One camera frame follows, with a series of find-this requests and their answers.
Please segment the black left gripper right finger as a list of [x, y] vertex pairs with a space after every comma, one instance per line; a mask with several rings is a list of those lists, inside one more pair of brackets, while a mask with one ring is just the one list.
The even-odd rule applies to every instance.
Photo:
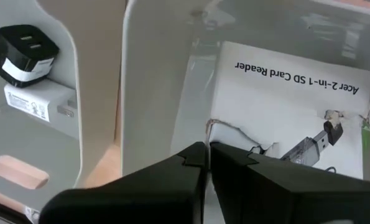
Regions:
[[370, 224], [370, 182], [214, 142], [211, 174], [226, 224]]

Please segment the grey plastic bin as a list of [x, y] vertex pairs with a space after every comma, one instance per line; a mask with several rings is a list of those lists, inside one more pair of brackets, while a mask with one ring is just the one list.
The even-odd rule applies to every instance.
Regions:
[[[38, 0], [0, 0], [0, 27], [30, 24], [60, 48], [49, 78], [76, 88], [75, 51], [64, 25]], [[80, 171], [78, 117], [73, 124], [55, 125], [7, 105], [6, 82], [0, 77], [0, 156], [11, 156], [42, 171], [49, 179], [39, 189], [28, 189], [0, 176], [0, 194], [40, 211], [59, 192], [75, 186]]]
[[[210, 145], [219, 141], [206, 141], [224, 42], [370, 71], [370, 2], [129, 0], [121, 72], [123, 175], [203, 142], [208, 163], [204, 224], [226, 224], [211, 174]], [[325, 122], [322, 132], [276, 159], [316, 168], [314, 152], [323, 150], [321, 142], [332, 143], [342, 134]], [[364, 156], [370, 112], [362, 137]], [[246, 151], [270, 157], [264, 149]]]

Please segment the white green Acer box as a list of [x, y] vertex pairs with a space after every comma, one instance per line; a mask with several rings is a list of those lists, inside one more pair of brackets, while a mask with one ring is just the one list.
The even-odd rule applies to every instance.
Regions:
[[363, 178], [370, 71], [224, 42], [214, 78], [207, 142], [281, 158], [329, 122], [343, 134], [321, 142], [313, 166]]

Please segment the white switching power adapter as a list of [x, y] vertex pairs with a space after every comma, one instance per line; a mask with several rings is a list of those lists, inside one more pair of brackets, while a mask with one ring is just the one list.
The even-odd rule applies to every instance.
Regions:
[[52, 118], [58, 115], [58, 106], [75, 96], [76, 91], [51, 80], [43, 80], [26, 88], [6, 84], [4, 94], [9, 106], [51, 123]]

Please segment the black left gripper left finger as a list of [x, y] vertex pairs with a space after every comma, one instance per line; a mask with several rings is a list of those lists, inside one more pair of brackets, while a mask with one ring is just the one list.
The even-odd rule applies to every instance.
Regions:
[[207, 147], [195, 142], [105, 185], [60, 192], [39, 224], [202, 224], [207, 166]]

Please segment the black USB charger white label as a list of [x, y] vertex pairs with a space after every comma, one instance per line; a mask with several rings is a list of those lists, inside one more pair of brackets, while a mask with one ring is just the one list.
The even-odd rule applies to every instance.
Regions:
[[0, 77], [17, 88], [46, 78], [60, 49], [36, 26], [0, 27]]

